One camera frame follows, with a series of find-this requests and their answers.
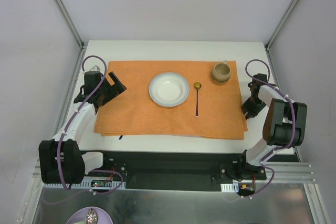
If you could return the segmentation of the beige ceramic mug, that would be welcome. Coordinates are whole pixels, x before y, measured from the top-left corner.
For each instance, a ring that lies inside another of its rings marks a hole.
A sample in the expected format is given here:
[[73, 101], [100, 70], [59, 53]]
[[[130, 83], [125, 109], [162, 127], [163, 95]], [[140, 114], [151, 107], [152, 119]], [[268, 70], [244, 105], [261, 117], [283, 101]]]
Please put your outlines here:
[[217, 63], [211, 72], [211, 78], [216, 84], [224, 84], [231, 77], [231, 68], [228, 61]]

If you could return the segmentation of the gold purple spoon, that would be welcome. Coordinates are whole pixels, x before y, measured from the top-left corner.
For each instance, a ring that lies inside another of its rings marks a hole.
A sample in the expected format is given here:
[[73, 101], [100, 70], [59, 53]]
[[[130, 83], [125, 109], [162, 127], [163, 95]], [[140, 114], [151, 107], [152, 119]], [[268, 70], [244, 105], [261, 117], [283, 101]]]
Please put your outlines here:
[[195, 116], [198, 117], [198, 102], [199, 102], [199, 90], [202, 87], [200, 82], [194, 83], [194, 88], [196, 89], [196, 109], [195, 109]]

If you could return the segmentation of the aluminium frame post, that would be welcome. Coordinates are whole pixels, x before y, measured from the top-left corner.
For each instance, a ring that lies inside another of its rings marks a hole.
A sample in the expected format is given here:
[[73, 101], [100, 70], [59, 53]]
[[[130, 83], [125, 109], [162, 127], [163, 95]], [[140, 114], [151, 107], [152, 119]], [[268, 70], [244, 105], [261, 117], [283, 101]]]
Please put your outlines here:
[[272, 33], [270, 39], [265, 44], [265, 50], [267, 52], [271, 49], [271, 47], [273, 46], [273, 44], [275, 43], [275, 41], [279, 37], [280, 33], [284, 29], [285, 25], [289, 21], [291, 15], [294, 13], [294, 11], [295, 11], [295, 9], [298, 6], [298, 4], [299, 4], [300, 1], [301, 0], [291, 0], [290, 1], [288, 7], [286, 8], [284, 14], [282, 15], [282, 17], [281, 17], [278, 25], [276, 26], [274, 32]]
[[60, 11], [67, 27], [70, 30], [70, 33], [72, 34], [73, 38], [76, 41], [76, 44], [79, 46], [80, 49], [83, 49], [85, 46], [85, 42], [82, 40], [81, 36], [79, 35], [79, 32], [77, 28], [75, 27], [75, 24], [72, 20], [72, 18], [69, 15], [69, 12], [62, 0], [54, 0], [58, 10]]

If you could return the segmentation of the left aluminium frame post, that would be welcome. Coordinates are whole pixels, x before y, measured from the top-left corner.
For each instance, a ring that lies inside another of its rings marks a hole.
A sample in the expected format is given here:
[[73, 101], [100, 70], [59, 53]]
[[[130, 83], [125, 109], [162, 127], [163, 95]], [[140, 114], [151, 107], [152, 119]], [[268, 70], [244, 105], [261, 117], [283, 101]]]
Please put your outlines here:
[[79, 32], [77, 28], [75, 27], [75, 24], [72, 20], [72, 18], [69, 15], [69, 12], [62, 0], [54, 0], [58, 10], [60, 11], [67, 27], [70, 30], [70, 33], [72, 34], [73, 38], [76, 41], [76, 44], [79, 46], [80, 49], [83, 49], [85, 46], [85, 42], [82, 40], [81, 36], [79, 35]]

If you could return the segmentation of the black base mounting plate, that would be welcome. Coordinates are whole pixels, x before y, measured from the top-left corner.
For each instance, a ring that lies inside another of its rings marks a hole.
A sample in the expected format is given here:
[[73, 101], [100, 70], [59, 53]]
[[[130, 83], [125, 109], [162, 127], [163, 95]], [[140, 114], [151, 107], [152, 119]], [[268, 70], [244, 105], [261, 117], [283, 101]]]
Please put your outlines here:
[[264, 168], [248, 165], [241, 154], [224, 153], [105, 151], [103, 166], [89, 174], [103, 177], [109, 171], [121, 174], [113, 179], [127, 189], [220, 191], [233, 180], [266, 179]]

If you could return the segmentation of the lilac plate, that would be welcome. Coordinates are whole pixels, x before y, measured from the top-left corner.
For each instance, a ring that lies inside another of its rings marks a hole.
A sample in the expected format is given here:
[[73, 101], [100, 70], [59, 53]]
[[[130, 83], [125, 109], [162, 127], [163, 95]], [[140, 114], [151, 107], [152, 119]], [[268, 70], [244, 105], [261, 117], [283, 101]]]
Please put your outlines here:
[[97, 219], [97, 223], [110, 223], [113, 221], [109, 214], [99, 207], [85, 207], [75, 212], [66, 222], [69, 223], [90, 223], [91, 219]]

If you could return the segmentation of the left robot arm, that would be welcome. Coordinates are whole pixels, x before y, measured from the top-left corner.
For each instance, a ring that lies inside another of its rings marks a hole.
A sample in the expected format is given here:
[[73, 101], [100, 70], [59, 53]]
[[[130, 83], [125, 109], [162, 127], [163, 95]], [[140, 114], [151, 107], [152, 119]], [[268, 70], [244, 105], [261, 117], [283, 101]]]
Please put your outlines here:
[[92, 170], [99, 176], [110, 173], [111, 163], [104, 159], [102, 151], [83, 154], [79, 149], [84, 131], [98, 109], [127, 89], [112, 71], [108, 76], [114, 84], [98, 70], [85, 72], [84, 85], [73, 101], [72, 120], [51, 140], [40, 143], [40, 173], [45, 184], [79, 184]]

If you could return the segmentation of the silver cutlery on lilac plate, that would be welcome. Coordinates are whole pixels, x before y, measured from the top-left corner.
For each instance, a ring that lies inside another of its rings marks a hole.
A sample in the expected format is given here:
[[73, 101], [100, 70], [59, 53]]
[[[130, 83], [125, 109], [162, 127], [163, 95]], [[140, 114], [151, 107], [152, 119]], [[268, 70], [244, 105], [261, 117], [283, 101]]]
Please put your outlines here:
[[90, 208], [85, 217], [86, 224], [97, 224], [98, 223], [98, 213], [95, 209]]

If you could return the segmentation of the white ceramic plate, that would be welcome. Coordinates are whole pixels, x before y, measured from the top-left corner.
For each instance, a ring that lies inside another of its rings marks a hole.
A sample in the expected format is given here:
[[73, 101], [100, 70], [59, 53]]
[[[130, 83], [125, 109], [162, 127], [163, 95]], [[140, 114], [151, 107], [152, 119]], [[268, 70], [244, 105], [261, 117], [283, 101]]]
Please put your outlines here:
[[175, 107], [186, 101], [190, 92], [187, 80], [178, 73], [164, 72], [152, 79], [149, 96], [163, 107]]

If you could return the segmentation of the aluminium front rail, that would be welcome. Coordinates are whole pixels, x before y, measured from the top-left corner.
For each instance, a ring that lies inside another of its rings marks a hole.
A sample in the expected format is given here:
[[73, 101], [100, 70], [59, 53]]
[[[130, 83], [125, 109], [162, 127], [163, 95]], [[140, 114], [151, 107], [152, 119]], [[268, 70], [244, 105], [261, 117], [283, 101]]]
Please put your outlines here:
[[293, 179], [299, 182], [302, 180], [313, 180], [311, 165], [298, 162], [294, 155], [279, 155], [272, 157], [270, 162], [262, 165], [262, 168], [264, 168], [266, 172], [266, 177], [267, 173], [271, 173], [274, 174], [275, 177], [284, 180]]

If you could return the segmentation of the orange cloth placemat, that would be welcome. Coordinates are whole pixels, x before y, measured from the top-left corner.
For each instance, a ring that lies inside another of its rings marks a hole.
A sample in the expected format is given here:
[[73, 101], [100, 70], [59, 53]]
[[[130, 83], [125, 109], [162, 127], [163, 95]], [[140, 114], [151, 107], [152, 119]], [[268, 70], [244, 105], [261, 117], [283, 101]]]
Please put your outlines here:
[[[224, 84], [211, 79], [212, 61], [111, 61], [127, 90], [98, 110], [94, 132], [103, 136], [169, 134], [242, 140], [247, 123], [241, 111], [237, 63], [230, 61], [231, 77]], [[175, 72], [189, 84], [188, 98], [179, 106], [163, 107], [149, 96], [149, 84], [164, 72]], [[198, 117], [196, 89], [200, 82]]]

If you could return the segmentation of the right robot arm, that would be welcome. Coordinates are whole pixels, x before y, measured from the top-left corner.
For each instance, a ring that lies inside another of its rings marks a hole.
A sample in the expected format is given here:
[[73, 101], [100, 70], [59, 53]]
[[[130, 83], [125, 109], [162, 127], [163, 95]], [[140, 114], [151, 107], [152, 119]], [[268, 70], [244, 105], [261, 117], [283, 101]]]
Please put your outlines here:
[[268, 112], [262, 138], [239, 156], [236, 174], [241, 179], [257, 173], [280, 150], [302, 144], [308, 110], [306, 104], [289, 99], [276, 85], [270, 84], [265, 74], [252, 76], [248, 86], [251, 95], [241, 106], [245, 118], [256, 117], [265, 107]]

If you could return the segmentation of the right aluminium frame post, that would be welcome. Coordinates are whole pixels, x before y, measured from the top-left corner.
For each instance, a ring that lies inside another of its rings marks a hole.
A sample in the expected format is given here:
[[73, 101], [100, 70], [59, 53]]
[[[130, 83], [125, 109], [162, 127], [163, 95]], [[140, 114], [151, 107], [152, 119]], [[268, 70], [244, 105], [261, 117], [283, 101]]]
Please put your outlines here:
[[288, 7], [286, 8], [284, 14], [282, 15], [282, 17], [281, 17], [278, 25], [276, 26], [274, 32], [272, 33], [270, 39], [265, 44], [265, 50], [267, 52], [271, 49], [271, 47], [273, 46], [273, 44], [275, 43], [275, 41], [279, 37], [280, 33], [284, 29], [285, 25], [289, 21], [291, 15], [294, 13], [294, 11], [295, 11], [295, 9], [298, 6], [298, 4], [299, 4], [300, 1], [301, 0], [291, 0], [290, 1]]

